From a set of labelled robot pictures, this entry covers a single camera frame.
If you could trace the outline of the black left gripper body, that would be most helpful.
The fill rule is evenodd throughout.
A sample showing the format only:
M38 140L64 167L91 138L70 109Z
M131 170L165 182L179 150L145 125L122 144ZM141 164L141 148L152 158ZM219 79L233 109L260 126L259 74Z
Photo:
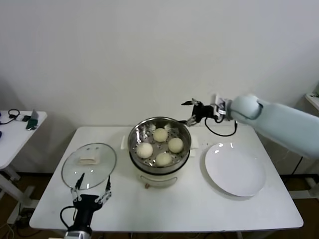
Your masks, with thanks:
M89 226L91 224L93 214L102 208L102 204L95 202L99 196L81 195L81 200L73 203L77 210L74 225Z

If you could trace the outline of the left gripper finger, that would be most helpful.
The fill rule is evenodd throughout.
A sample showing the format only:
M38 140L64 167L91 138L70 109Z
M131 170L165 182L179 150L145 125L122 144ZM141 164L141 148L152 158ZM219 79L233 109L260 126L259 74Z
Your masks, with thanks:
M82 200L81 195L79 194L79 190L80 190L84 175L85 174L83 173L81 177L77 180L75 186L71 188L73 202L78 202Z
M102 195L100 195L97 199L96 199L96 203L98 204L105 204L112 196L112 192L111 192L111 181L110 181L110 176L108 177L108 181L106 184L106 188L105 191Z

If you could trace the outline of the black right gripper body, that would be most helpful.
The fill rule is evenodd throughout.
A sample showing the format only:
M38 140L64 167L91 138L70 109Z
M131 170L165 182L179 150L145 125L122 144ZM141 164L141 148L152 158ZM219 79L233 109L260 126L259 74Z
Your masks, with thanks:
M201 122L204 118L217 119L214 107L211 105L194 105L191 116L195 122Z

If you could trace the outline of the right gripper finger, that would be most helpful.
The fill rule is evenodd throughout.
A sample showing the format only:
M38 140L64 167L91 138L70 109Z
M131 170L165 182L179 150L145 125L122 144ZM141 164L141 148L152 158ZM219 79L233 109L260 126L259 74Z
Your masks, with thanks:
M193 106L201 107L201 106L203 106L203 103L201 101L198 101L198 100L192 98L190 101L186 101L186 102L182 103L181 105L182 106L191 106L191 105L193 105Z
M199 121L197 120L196 116L191 116L187 120L179 120L178 123L183 124L185 126L195 126L199 123Z

